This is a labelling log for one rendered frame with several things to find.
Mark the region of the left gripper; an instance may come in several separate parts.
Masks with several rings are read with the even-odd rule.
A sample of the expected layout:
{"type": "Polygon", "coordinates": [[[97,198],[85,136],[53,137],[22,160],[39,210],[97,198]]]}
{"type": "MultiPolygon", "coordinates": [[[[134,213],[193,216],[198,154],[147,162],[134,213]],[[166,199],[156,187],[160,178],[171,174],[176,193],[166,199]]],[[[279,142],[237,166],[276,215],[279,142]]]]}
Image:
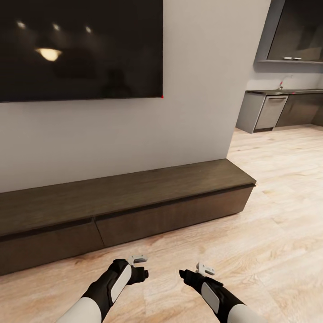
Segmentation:
{"type": "Polygon", "coordinates": [[[144,267],[133,267],[132,268],[132,278],[129,281],[128,285],[134,283],[144,282],[148,278],[148,270],[144,270],[144,267]]]}

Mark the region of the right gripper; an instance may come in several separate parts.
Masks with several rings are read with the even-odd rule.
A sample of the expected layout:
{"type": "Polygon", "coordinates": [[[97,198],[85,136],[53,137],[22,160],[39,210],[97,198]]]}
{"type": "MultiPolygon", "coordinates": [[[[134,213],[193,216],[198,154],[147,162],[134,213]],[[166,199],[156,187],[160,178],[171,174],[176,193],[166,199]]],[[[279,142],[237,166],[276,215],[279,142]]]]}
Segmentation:
{"type": "Polygon", "coordinates": [[[190,270],[179,270],[179,274],[181,278],[183,278],[183,282],[191,287],[193,287],[195,290],[197,289],[197,282],[200,278],[203,276],[200,273],[194,273],[190,270]]]}

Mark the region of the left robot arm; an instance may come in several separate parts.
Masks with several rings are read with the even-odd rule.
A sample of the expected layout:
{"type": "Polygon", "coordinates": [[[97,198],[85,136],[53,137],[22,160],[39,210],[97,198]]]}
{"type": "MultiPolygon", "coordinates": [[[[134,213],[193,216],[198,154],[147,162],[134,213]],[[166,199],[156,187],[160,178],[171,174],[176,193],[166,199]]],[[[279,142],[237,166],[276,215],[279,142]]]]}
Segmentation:
{"type": "Polygon", "coordinates": [[[148,278],[148,270],[135,267],[135,263],[147,260],[144,253],[129,255],[127,261],[113,260],[108,270],[55,323],[102,323],[126,285],[148,278]]]}

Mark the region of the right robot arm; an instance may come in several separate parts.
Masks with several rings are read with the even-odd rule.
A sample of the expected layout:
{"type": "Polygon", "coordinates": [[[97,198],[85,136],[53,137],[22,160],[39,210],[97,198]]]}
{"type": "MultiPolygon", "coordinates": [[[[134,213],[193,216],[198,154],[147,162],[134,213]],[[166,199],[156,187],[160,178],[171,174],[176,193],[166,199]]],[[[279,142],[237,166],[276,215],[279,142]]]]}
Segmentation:
{"type": "Polygon", "coordinates": [[[258,315],[240,299],[234,296],[224,284],[205,273],[215,275],[212,266],[199,262],[194,273],[190,270],[179,270],[183,282],[197,290],[211,307],[220,323],[271,323],[258,315]]]}

